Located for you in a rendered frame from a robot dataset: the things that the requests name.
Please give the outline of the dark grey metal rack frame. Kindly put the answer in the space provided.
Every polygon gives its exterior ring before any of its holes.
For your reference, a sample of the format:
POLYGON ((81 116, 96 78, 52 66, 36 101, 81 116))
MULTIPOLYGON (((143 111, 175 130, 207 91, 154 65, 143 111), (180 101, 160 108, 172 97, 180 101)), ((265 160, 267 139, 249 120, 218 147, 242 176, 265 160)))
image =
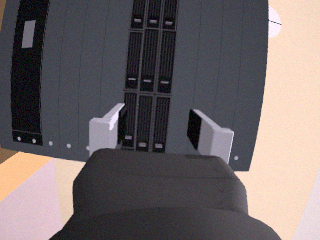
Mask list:
MULTIPOLYGON (((123 104, 132 0, 7 0, 0 31, 0 147, 89 159, 89 120, 123 104)), ((189 109, 233 131, 249 172, 267 76, 268 0, 179 0, 167 153, 200 155, 189 109)))

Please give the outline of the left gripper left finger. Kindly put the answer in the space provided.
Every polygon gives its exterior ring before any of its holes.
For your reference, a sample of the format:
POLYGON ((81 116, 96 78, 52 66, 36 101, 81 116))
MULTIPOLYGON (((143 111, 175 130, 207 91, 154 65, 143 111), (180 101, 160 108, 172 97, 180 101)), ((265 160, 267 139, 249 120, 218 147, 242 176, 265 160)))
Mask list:
POLYGON ((113 148, 121 143, 127 131, 128 104, 117 104, 111 111, 99 119, 89 121, 89 157, 100 148, 113 148))

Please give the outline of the tan flat board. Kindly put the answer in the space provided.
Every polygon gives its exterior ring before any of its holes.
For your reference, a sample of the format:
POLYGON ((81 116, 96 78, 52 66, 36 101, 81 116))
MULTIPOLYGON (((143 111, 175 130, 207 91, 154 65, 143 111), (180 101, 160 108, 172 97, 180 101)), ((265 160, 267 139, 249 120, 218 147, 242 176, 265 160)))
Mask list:
MULTIPOLYGON (((5 1, 0 0, 0 29, 5 1)), ((29 155, 0 147, 0 201, 53 157, 29 155)))

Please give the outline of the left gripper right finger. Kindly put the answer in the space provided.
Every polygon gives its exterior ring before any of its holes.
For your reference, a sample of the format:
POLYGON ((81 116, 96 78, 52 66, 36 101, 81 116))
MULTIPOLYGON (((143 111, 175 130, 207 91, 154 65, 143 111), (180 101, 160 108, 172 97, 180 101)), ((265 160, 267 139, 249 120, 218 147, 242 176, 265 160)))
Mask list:
POLYGON ((233 131, 221 128, 199 109, 189 109, 188 139, 200 155, 219 156, 228 164, 233 131))

